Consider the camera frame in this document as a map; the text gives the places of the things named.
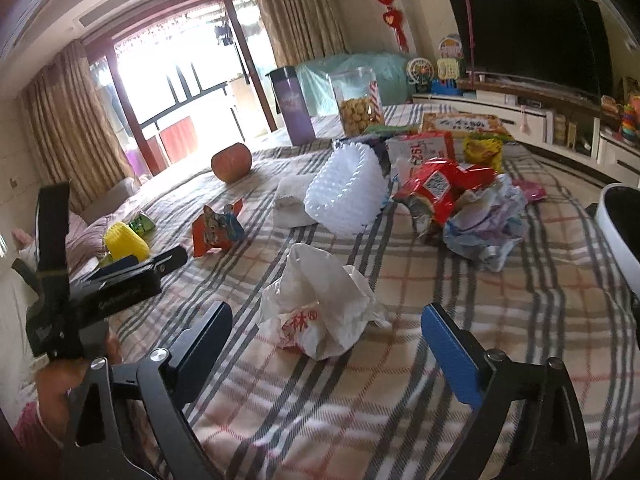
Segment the plaid bedsheet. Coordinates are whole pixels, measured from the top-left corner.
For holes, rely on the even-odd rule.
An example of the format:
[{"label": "plaid bedsheet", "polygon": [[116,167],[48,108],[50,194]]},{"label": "plaid bedsheet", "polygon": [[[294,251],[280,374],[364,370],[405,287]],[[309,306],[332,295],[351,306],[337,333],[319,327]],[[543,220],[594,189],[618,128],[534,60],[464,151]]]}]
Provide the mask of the plaid bedsheet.
[{"label": "plaid bedsheet", "polygon": [[[420,121],[423,106],[391,107],[390,124]],[[337,118],[316,123],[320,137],[342,133]],[[282,133],[276,142],[283,142]],[[302,148],[257,152],[250,176],[226,187],[210,171],[149,201],[159,253],[192,249],[191,222],[209,203],[242,196],[246,240],[225,254],[191,259],[164,292],[113,319],[126,360],[169,347],[215,301],[228,302],[234,328],[197,402],[184,413],[226,478],[428,478],[470,410],[457,402],[420,333],[425,304],[439,301],[485,348],[541,363],[562,358],[584,415],[595,479],[604,478],[638,432],[640,390],[630,293],[602,234],[570,192],[522,147],[504,165],[544,185],[548,198],[526,208],[529,231],[501,273],[481,271],[443,245],[414,239],[404,206],[389,205],[373,227],[338,238],[322,226],[283,230],[271,222],[286,174],[313,173],[330,154],[320,139]],[[346,354],[315,362],[258,337],[260,292],[276,280],[287,250],[302,242],[355,266],[388,306],[391,329],[369,324]],[[484,476],[498,473],[514,431],[512,411]],[[138,421],[156,467],[164,465],[144,419]]]}]

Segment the yellow corn snack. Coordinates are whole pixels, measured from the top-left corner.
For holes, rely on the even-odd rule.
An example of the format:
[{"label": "yellow corn snack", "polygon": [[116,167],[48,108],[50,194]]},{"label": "yellow corn snack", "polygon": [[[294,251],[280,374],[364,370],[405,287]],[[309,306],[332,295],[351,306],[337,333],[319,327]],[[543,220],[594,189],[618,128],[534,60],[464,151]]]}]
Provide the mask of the yellow corn snack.
[{"label": "yellow corn snack", "polygon": [[150,251],[146,242],[131,227],[116,222],[104,234],[104,244],[111,253],[113,261],[133,254],[139,262],[149,258]]},{"label": "yellow corn snack", "polygon": [[495,137],[482,139],[478,136],[466,136],[463,141],[465,162],[494,168],[504,173],[502,168],[502,141]]}]

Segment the glass jar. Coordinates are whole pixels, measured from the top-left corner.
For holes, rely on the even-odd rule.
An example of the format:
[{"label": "glass jar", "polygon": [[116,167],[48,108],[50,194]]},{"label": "glass jar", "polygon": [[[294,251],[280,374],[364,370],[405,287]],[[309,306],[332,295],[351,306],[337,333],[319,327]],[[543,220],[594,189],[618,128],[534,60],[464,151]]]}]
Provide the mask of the glass jar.
[{"label": "glass jar", "polygon": [[372,68],[360,67],[329,75],[347,137],[364,133],[370,124],[384,124],[378,80]]}]

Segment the sliding glass door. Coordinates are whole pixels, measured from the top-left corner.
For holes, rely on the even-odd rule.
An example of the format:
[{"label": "sliding glass door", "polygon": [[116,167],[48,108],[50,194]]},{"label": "sliding glass door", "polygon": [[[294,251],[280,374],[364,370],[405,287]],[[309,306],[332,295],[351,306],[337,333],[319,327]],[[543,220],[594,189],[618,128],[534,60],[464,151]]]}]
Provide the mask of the sliding glass door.
[{"label": "sliding glass door", "polygon": [[132,29],[106,41],[92,73],[136,173],[211,158],[282,126],[255,0],[198,0]]}]

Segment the human hand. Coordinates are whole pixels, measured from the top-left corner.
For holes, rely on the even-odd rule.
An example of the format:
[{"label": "human hand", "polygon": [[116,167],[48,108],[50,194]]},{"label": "human hand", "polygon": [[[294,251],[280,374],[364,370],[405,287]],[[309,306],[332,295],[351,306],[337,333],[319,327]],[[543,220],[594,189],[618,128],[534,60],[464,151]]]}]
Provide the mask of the human hand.
[{"label": "human hand", "polygon": [[[120,342],[109,330],[105,336],[107,360],[112,365],[122,362]],[[77,388],[84,379],[89,362],[84,359],[50,362],[36,374],[36,390],[40,406],[40,418],[49,432],[58,440],[65,436],[69,422],[69,408],[66,393]]]}]

